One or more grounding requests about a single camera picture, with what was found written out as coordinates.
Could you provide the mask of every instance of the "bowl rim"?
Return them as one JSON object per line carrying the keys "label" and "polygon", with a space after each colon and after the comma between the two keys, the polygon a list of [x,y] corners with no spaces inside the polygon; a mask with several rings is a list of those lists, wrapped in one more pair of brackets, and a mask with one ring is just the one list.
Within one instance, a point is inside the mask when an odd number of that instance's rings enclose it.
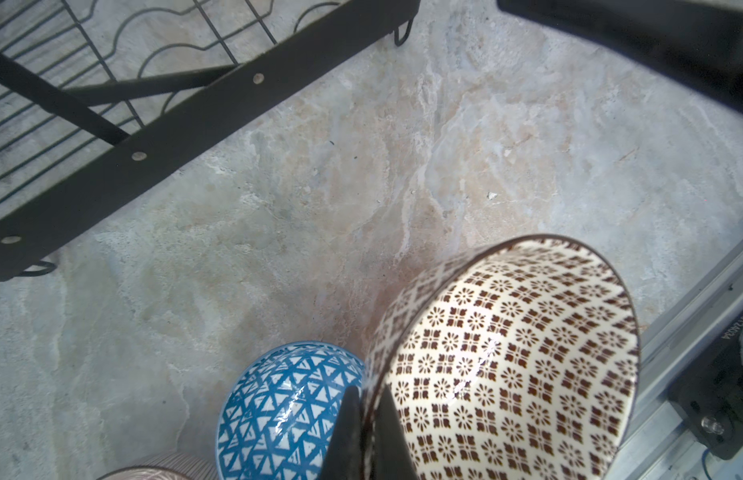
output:
{"label": "bowl rim", "polygon": [[297,340],[295,342],[284,343],[283,345],[280,345],[280,346],[277,346],[277,347],[273,347],[270,350],[268,350],[267,352],[262,353],[260,356],[258,356],[256,358],[256,360],[254,360],[253,362],[251,362],[243,370],[243,372],[238,377],[238,379],[236,379],[236,381],[233,383],[232,387],[230,388],[230,392],[225,397],[225,401],[223,403],[222,408],[220,408],[220,414],[217,416],[217,424],[216,424],[216,427],[214,428],[214,465],[216,466],[217,475],[220,478],[224,478],[225,475],[223,475],[222,467],[220,467],[220,454],[217,452],[217,448],[218,448],[218,446],[220,444],[220,440],[219,440],[219,438],[220,438],[220,426],[223,423],[223,412],[225,411],[225,407],[227,406],[227,403],[230,400],[230,397],[232,396],[233,392],[236,390],[236,387],[238,386],[238,384],[241,381],[241,379],[246,375],[246,373],[249,372],[249,370],[251,370],[251,368],[254,365],[256,365],[258,362],[260,362],[260,360],[264,360],[266,357],[270,356],[271,354],[273,354],[273,353],[275,353],[275,352],[277,352],[279,350],[283,350],[283,349],[285,349],[288,346],[298,346],[298,345],[330,346],[332,348],[343,350],[346,354],[348,354],[353,359],[358,360],[358,363],[361,364],[362,378],[363,378],[363,370],[366,368],[366,364],[364,363],[364,361],[361,360],[360,358],[358,358],[358,356],[355,353],[353,353],[353,352],[351,352],[351,351],[349,351],[349,350],[347,350],[345,348],[342,348],[339,345],[335,345],[335,344],[329,343],[329,342],[321,342],[320,340]]}
{"label": "bowl rim", "polygon": [[[375,409],[372,407],[375,405],[377,398],[382,394],[383,386],[385,385],[385,379],[387,378],[387,372],[390,370],[390,366],[392,365],[393,360],[396,358],[397,352],[401,349],[401,345],[403,344],[405,337],[411,331],[411,329],[414,328],[414,326],[419,323],[423,314],[427,311],[427,308],[438,298],[439,295],[441,295],[441,293],[443,292],[443,290],[445,290],[447,286],[451,285],[460,275],[464,274],[473,265],[477,264],[478,262],[480,262],[481,260],[483,260],[484,258],[490,255],[496,254],[499,250],[510,249],[517,244],[528,242],[530,240],[562,240],[562,241],[569,242],[571,244],[578,245],[578,246],[581,246],[587,249],[590,253],[595,254],[602,262],[607,264],[607,266],[611,269],[611,271],[616,276],[616,279],[619,281],[619,284],[624,288],[625,294],[627,295],[628,303],[630,305],[630,312],[633,313],[633,324],[635,325],[635,341],[636,341],[635,349],[637,351],[633,401],[630,404],[630,410],[628,414],[625,416],[625,424],[626,426],[629,426],[630,421],[632,420],[633,414],[635,411],[635,401],[638,398],[638,385],[639,385],[640,364],[641,364],[641,335],[639,331],[638,317],[635,314],[635,305],[633,303],[633,297],[630,295],[630,292],[628,291],[627,286],[625,285],[625,282],[622,276],[617,273],[616,269],[614,268],[614,265],[612,265],[603,255],[601,255],[598,252],[598,250],[594,249],[592,246],[585,244],[584,242],[581,242],[579,240],[576,240],[570,236],[565,236],[565,235],[531,234],[531,235],[517,236],[510,240],[506,240],[500,244],[496,244],[493,246],[486,246],[485,248],[480,250],[477,254],[473,255],[472,258],[465,260],[464,264],[460,266],[457,270],[455,270],[454,273],[451,274],[451,276],[449,276],[446,280],[444,280],[433,291],[433,293],[422,303],[422,306],[419,309],[417,309],[417,311],[411,316],[411,320],[404,327],[404,330],[401,333],[401,335],[393,343],[393,347],[391,348],[390,354],[387,356],[387,359],[385,359],[384,368],[382,369],[382,373],[380,374],[379,379],[377,379],[377,382],[373,386],[373,389],[369,390],[370,398],[368,399],[368,402],[366,403],[366,405],[368,406],[368,410],[366,412],[363,412],[362,422],[361,422],[362,451],[366,450],[367,446],[370,443],[369,440],[372,437],[373,428],[374,428],[374,417],[375,417],[374,416]],[[447,260],[448,259],[439,261],[435,263],[433,266],[442,264],[444,261],[447,261]],[[625,429],[625,432],[623,432],[623,435],[619,437],[619,444],[621,444],[622,441],[625,439],[626,434],[627,434],[627,429]],[[609,470],[611,469],[611,466],[614,464],[613,462],[614,458],[616,458],[616,453],[615,453],[615,456],[611,458],[611,463],[607,467],[604,474],[600,476],[600,478],[606,478],[606,476],[609,473]],[[365,470],[364,461],[361,462],[361,470],[362,470],[361,478],[365,478],[366,472],[364,472]]]}

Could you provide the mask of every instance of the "black object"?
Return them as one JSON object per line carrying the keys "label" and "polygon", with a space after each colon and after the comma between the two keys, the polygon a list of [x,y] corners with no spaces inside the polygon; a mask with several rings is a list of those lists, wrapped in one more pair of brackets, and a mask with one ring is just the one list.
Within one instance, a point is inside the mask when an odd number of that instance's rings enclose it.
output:
{"label": "black object", "polygon": [[743,12],[679,0],[497,0],[743,113]]}
{"label": "black object", "polygon": [[668,400],[691,432],[724,460],[743,446],[743,311],[670,386]]}
{"label": "black object", "polygon": [[[375,454],[371,459],[372,480],[416,480],[414,466],[398,421],[393,395],[385,386],[374,431]],[[349,387],[342,397],[332,440],[328,444],[318,480],[357,480],[362,471],[362,446],[370,442],[370,432],[361,430],[361,401],[358,388]]]}
{"label": "black object", "polygon": [[[343,63],[370,44],[390,33],[395,33],[395,43],[403,43],[397,35],[398,27],[407,23],[407,34],[411,20],[419,9],[419,0],[349,0],[323,18],[306,25],[296,34],[278,43],[264,23],[266,14],[260,14],[246,0],[246,5],[255,15],[255,20],[224,36],[204,12],[203,5],[209,0],[194,0],[194,6],[182,12],[165,8],[146,8],[130,15],[119,27],[111,52],[101,54],[82,27],[94,14],[94,0],[87,17],[78,19],[66,0],[38,23],[27,28],[18,38],[2,47],[0,52],[0,82],[10,91],[0,95],[0,102],[12,91],[16,91],[31,103],[25,105],[0,121],[0,128],[16,119],[38,102],[52,115],[23,131],[2,146],[0,153],[21,142],[28,134],[48,124],[56,115],[66,118],[78,127],[37,154],[8,168],[0,174],[0,182],[8,176],[27,168],[50,150],[72,138],[82,130],[95,133],[96,137],[79,144],[19,186],[0,198],[0,204],[19,193],[30,183],[55,168],[97,138],[115,144],[114,147],[78,169],[69,177],[40,195],[30,199],[6,216],[0,218],[0,281],[18,276],[39,259],[54,252],[76,236],[82,234],[115,210],[140,196],[150,187],[172,174],[188,161],[202,154],[223,138],[259,117],[281,101],[320,78],[326,72]],[[40,0],[20,8],[0,24],[0,28],[18,18]],[[153,52],[141,65],[136,80],[117,82],[108,67],[107,60],[116,52],[118,37],[129,22],[145,12],[161,11],[184,15],[200,12],[216,40],[204,47],[192,44],[169,44]],[[73,24],[62,31],[45,37],[11,58],[5,56],[9,47],[19,39],[26,38],[41,25],[56,15],[69,14]],[[242,30],[258,24],[275,45],[268,52],[251,62],[237,64],[226,45],[226,40]],[[22,68],[16,61],[62,34],[78,31],[84,39],[81,46],[73,48],[62,59],[42,68],[36,74]],[[201,71],[160,75],[141,78],[147,63],[158,53],[168,48],[185,47],[205,51],[222,45],[230,56],[232,66],[209,68]],[[41,79],[41,76],[57,68],[61,62],[77,52],[89,49],[98,61],[77,72],[56,88]],[[82,88],[69,88],[77,79],[101,67],[111,82]],[[156,93],[176,92],[183,88],[204,86],[172,110],[162,114],[144,126],[136,113],[131,99]],[[167,98],[162,113],[174,95]],[[115,102],[123,101],[131,115],[117,123],[104,120],[102,115],[113,110]],[[95,114],[85,105],[109,104]],[[140,127],[136,133],[126,136],[120,127],[136,122]]]}

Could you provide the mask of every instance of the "wire rack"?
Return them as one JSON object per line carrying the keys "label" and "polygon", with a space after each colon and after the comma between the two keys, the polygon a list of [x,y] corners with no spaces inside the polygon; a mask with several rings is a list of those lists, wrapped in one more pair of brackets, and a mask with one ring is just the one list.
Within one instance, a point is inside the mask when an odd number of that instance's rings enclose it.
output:
{"label": "wire rack", "polygon": [[[314,0],[0,0],[0,52],[71,92],[200,68],[226,72],[336,5]],[[91,108],[132,134],[194,91]],[[0,85],[0,219],[109,147]]]}

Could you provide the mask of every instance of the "black cable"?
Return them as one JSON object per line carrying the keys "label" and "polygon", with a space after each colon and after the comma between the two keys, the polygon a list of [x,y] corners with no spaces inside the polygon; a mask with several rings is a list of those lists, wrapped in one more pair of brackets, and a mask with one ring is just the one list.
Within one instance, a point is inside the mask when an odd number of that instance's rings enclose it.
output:
{"label": "black cable", "polygon": [[336,7],[339,5],[339,2],[322,2],[322,3],[316,3],[315,5],[311,5],[308,7],[307,10],[305,10],[299,18],[297,18],[297,23],[294,24],[294,33],[297,33],[297,28],[300,27],[300,22],[305,17],[305,15],[309,14],[313,10],[320,8],[320,7]]}
{"label": "black cable", "polygon": [[705,476],[708,478],[708,480],[712,480],[710,477],[710,474],[707,471],[707,463],[705,463],[705,460],[707,459],[707,455],[710,453],[710,448],[705,450],[705,453],[703,453],[703,470],[705,471]]}

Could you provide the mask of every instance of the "brown and white bowl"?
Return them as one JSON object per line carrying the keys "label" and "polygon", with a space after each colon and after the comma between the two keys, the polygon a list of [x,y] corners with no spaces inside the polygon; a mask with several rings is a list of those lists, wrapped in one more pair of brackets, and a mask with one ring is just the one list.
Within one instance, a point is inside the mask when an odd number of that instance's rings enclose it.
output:
{"label": "brown and white bowl", "polygon": [[525,236],[426,270],[387,308],[366,358],[365,464],[389,386],[421,479],[586,480],[633,408],[635,313],[612,266]]}

